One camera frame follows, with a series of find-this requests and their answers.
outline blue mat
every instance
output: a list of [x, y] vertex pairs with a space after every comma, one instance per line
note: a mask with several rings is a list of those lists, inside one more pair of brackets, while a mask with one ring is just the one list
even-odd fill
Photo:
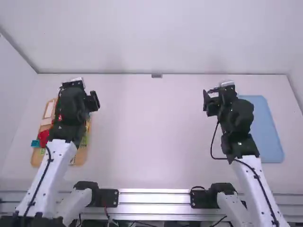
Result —
[[254, 121], [251, 134], [263, 163], [281, 163], [284, 152], [271, 116], [267, 100], [263, 96], [238, 96], [254, 104]]

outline wire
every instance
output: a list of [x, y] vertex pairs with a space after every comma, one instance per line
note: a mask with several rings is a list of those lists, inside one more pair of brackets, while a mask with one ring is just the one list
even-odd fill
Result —
[[219, 221], [217, 221], [216, 223], [214, 223], [213, 225], [211, 225], [210, 227], [214, 227], [217, 226], [221, 221], [223, 221], [223, 219], [227, 218], [227, 216], [224, 216], [223, 218], [221, 218]]
[[81, 227], [82, 226], [82, 219], [81, 219], [81, 214], [79, 214], [79, 224], [77, 225], [77, 227]]
[[135, 223], [135, 221], [133, 221], [129, 227], [132, 227], [134, 225], [134, 223]]
[[205, 187], [202, 187], [202, 186], [195, 186], [195, 187], [192, 187], [190, 189], [190, 191], [192, 191], [193, 189], [196, 189], [196, 188], [200, 188], [200, 189], [203, 189], [205, 191]]
[[37, 193], [38, 193], [38, 191], [39, 191], [39, 188], [40, 188], [40, 186], [41, 186], [41, 183], [42, 183], [42, 181], [43, 181], [43, 179], [44, 179], [44, 177], [45, 177], [45, 175], [46, 175], [46, 172], [47, 172], [47, 170], [48, 170], [48, 167], [49, 167], [50, 163], [53, 161], [53, 160], [52, 160], [52, 155], [51, 155], [50, 149], [48, 148], [48, 146], [45, 146], [45, 147], [46, 147], [46, 150], [47, 150], [47, 153], [48, 153], [47, 164], [46, 164], [45, 170], [44, 170], [44, 172], [43, 172], [43, 174], [42, 174], [42, 176], [41, 176], [41, 178], [40, 178], [40, 181], [39, 181], [39, 183], [38, 183], [38, 185], [37, 185], [37, 187], [36, 187], [36, 190], [35, 190], [35, 192], [34, 192], [34, 195], [33, 195], [32, 199], [31, 199], [31, 201], [29, 202], [27, 209], [26, 209], [25, 212], [24, 212], [24, 215], [23, 215], [23, 222], [22, 222], [23, 225], [24, 225], [25, 218], [26, 218], [26, 216], [27, 216], [27, 214], [28, 214], [28, 211], [29, 211], [30, 207], [31, 207], [31, 206], [34, 206], [34, 204], [35, 204], [35, 203], [34, 203], [34, 200], [35, 200], [35, 198], [36, 198], [36, 196], [37, 196]]
[[[220, 122], [217, 121], [215, 130], [214, 130], [214, 135], [213, 135], [213, 138], [212, 138], [212, 143], [211, 143], [211, 145], [210, 145], [210, 155], [211, 155], [211, 157], [212, 157], [213, 159], [215, 159], [215, 160], [228, 160], [227, 158], [223, 158], [223, 157], [214, 157], [214, 156], [213, 156], [214, 137], [215, 137], [215, 135], [216, 135], [216, 133], [217, 133], [217, 129], [218, 129], [219, 123], [220, 123]], [[245, 162], [242, 162], [242, 161], [240, 161], [240, 160], [238, 160], [238, 159], [234, 159], [234, 161], [239, 162], [239, 163], [245, 165], [248, 169], [250, 169], [250, 170], [254, 173], [254, 177], [256, 178], [256, 180], [258, 181], [258, 183], [259, 183], [259, 185], [260, 185], [260, 187], [261, 187], [261, 190], [262, 190], [263, 195], [264, 195], [264, 197], [265, 197], [266, 203], [267, 203], [267, 205], [268, 205], [268, 207], [269, 207], [271, 216], [272, 216], [273, 219], [274, 219], [274, 223], [273, 223], [273, 224], [275, 224], [277, 227], [279, 227], [279, 222], [278, 222], [278, 220], [277, 220], [277, 218], [276, 218], [276, 216], [275, 216], [275, 213], [274, 213], [274, 211], [273, 211], [273, 208], [271, 207], [271, 204], [270, 204], [270, 202], [269, 202], [268, 196], [267, 196], [267, 194], [266, 194], [266, 192], [265, 192], [264, 186], [263, 186], [263, 184], [262, 184], [262, 182], [261, 182], [261, 180], [260, 180], [259, 175], [256, 173], [256, 171], [255, 171], [250, 165], [246, 164]]]
[[114, 220], [113, 218], [111, 218], [110, 215], [108, 214], [106, 206], [104, 206], [104, 212], [108, 219], [107, 226], [109, 226], [109, 223], [113, 223], [115, 226], [119, 227], [119, 223], [116, 220]]

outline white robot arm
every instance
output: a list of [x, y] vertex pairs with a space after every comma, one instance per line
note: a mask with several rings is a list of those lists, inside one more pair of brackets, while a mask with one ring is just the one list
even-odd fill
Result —
[[[218, 96], [210, 97], [210, 93], [217, 93]], [[288, 227], [266, 182], [258, 148], [249, 134], [254, 118], [253, 104], [237, 97], [232, 81], [223, 82], [209, 91], [204, 90], [203, 94], [207, 116], [218, 118], [215, 132], [221, 125], [221, 148], [226, 158], [213, 157], [212, 147], [211, 156], [231, 164], [244, 190], [247, 208], [235, 190], [224, 192], [224, 187], [215, 190], [218, 206], [234, 227]]]
[[22, 225], [30, 220], [31, 226], [41, 226], [42, 222], [68, 226], [86, 206], [96, 202], [98, 184], [78, 182], [71, 194], [59, 206], [56, 204], [62, 179], [86, 131], [89, 113], [100, 108], [96, 92], [91, 91], [88, 96], [84, 88], [82, 78], [62, 83], [47, 153], [32, 185], [16, 207], [15, 217], [22, 217]]

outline white wall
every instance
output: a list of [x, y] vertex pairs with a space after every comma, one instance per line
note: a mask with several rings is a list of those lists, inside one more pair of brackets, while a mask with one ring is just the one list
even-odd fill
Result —
[[0, 34], [0, 168], [13, 141], [36, 79], [35, 71]]
[[289, 73], [303, 107], [301, 0], [2, 0], [40, 72]]

